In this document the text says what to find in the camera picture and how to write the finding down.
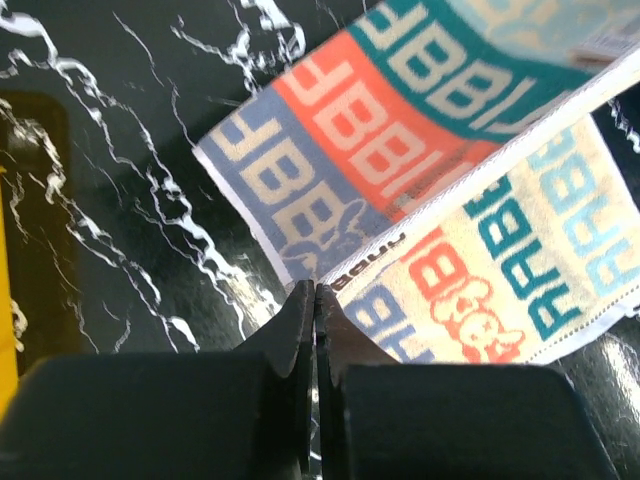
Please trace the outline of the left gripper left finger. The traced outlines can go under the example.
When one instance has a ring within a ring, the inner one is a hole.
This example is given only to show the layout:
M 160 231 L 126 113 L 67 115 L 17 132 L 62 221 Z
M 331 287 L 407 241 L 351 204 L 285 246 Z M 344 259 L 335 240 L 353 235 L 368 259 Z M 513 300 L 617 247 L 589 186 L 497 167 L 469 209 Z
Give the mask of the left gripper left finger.
M 314 285 L 230 351 L 59 356 L 1 421 L 5 479 L 298 479 L 309 469 Z

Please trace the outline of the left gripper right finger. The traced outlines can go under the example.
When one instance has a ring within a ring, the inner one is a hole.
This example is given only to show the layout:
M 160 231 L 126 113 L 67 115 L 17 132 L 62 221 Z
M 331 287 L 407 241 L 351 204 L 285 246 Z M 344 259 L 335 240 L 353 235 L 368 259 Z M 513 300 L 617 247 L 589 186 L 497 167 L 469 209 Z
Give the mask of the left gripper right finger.
M 527 365 L 401 364 L 316 290 L 327 479 L 613 479 L 584 404 Z

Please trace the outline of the white red printed towel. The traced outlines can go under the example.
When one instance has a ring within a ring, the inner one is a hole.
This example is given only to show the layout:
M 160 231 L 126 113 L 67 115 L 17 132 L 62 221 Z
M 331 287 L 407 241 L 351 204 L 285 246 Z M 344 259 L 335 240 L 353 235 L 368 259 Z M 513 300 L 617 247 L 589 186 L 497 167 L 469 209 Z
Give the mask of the white red printed towel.
M 594 118 L 638 80 L 635 1 L 386 1 L 194 153 L 391 356 L 544 364 L 639 309 L 639 167 Z

